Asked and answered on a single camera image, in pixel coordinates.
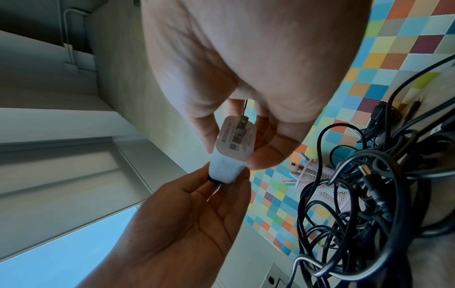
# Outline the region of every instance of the wall charger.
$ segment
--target wall charger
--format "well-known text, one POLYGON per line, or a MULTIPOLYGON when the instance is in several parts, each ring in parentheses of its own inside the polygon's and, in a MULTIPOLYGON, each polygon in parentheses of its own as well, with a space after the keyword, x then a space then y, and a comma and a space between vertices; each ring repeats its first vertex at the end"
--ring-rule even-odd
POLYGON ((236 180, 254 152, 256 126, 246 116, 229 116, 219 132, 209 165, 209 181, 215 185, 236 180))

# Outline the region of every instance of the tangled cables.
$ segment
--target tangled cables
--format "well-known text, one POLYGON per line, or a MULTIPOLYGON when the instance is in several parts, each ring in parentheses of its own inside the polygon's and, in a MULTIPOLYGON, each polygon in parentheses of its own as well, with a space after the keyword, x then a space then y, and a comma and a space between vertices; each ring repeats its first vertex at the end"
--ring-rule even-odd
POLYGON ((455 55, 403 83, 388 100, 383 125, 378 133, 362 131, 351 124, 336 123, 319 134, 317 152, 320 161, 316 180, 302 189, 298 206, 297 231, 301 255, 295 260, 287 287, 291 287, 299 264, 308 287, 328 288, 331 277, 338 279, 338 288, 348 287, 350 282, 356 282, 358 287, 374 287, 376 276, 383 272, 382 287, 411 287, 412 274, 406 256, 411 242, 416 237, 437 237, 455 231, 455 210, 445 219, 422 227, 431 197, 431 179, 455 175, 453 168, 437 167, 438 160, 433 157, 455 145, 455 108, 420 131, 411 129, 416 123, 451 107, 455 97, 405 123, 393 134, 391 132, 392 125, 397 121, 392 103, 398 93, 424 73, 453 59, 455 55), (442 125, 440 132, 422 138, 438 125, 442 125), (354 130, 362 149, 352 147, 354 153, 338 164, 333 177, 321 181, 322 137, 337 126, 354 130), (383 143, 369 147, 368 141, 374 141, 382 132, 385 136, 383 143), (334 185, 335 207, 319 200, 311 201, 320 185, 334 185), (417 187, 413 201, 411 185, 417 187), (350 195, 349 212, 342 213, 338 207, 339 188, 346 189, 350 195), (363 202, 364 208, 360 208, 359 202, 363 202), (308 212, 315 205, 324 207, 330 213, 334 220, 331 226, 318 225, 310 219, 308 212), (309 229, 304 227, 304 219, 310 224, 309 229), (312 233, 316 236, 310 241, 312 233), (313 253, 317 244, 322 246, 319 260, 313 253))

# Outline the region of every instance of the sky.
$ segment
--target sky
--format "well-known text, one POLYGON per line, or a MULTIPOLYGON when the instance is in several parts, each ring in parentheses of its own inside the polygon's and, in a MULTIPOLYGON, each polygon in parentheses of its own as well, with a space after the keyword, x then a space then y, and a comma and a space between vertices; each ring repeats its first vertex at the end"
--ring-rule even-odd
POLYGON ((2 288, 73 288, 109 253, 131 208, 0 263, 2 288))

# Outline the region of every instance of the colorful tiled wall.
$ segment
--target colorful tiled wall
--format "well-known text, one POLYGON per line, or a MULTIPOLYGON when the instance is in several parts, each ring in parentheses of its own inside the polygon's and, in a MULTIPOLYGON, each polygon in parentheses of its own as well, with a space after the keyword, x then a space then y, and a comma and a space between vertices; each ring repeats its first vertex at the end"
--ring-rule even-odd
MULTIPOLYGON (((451 54, 455 54, 455 0, 376 0, 352 67, 302 145, 277 167, 252 172, 252 196, 245 221, 294 259, 299 254, 296 230, 299 191, 281 183, 290 179, 289 163, 301 162, 299 152, 316 159, 316 139, 332 123, 349 122, 364 128, 379 101, 388 100, 394 89, 410 76, 451 54)), ((451 65, 453 61, 410 84, 398 95, 394 106, 402 110, 451 65)), ((248 103, 246 115, 254 120, 253 105, 248 103)), ((337 127, 325 134, 322 150, 327 154, 336 145, 356 142, 354 132, 337 127)), ((342 153, 336 156, 345 157, 342 153)), ((328 212, 322 207, 310 214, 316 223, 328 221, 328 212)))

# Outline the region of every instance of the black plug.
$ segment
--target black plug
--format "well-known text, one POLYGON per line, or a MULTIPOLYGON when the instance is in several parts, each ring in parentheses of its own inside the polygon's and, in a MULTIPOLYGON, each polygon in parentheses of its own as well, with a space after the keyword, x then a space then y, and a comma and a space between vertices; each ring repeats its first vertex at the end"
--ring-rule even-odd
POLYGON ((370 168, 363 164, 360 166, 360 171, 364 175, 362 180, 370 191, 371 197, 376 202, 379 210, 382 211, 382 216, 388 222, 393 221, 393 213, 391 209, 391 204, 388 201, 388 196, 386 195, 387 188, 381 176, 378 174, 373 174, 370 168))

